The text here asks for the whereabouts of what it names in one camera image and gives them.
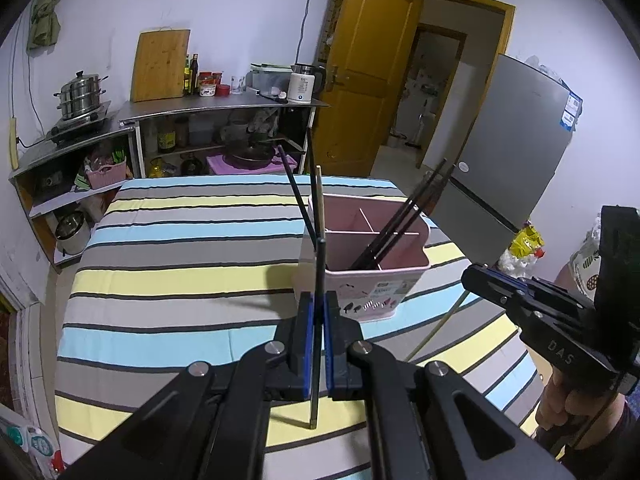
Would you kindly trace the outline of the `person's right hand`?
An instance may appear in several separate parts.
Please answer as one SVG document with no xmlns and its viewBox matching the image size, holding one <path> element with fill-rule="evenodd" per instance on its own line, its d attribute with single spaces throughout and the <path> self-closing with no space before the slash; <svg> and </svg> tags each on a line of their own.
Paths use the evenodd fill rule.
<svg viewBox="0 0 640 480">
<path fill-rule="evenodd" d="M 584 450 L 602 442 L 623 418 L 626 398 L 618 394 L 614 400 L 570 388 L 570 383 L 555 367 L 544 387 L 536 411 L 539 429 L 546 431 L 567 424 L 570 416 L 587 417 L 591 426 L 578 432 L 575 448 Z"/>
</svg>

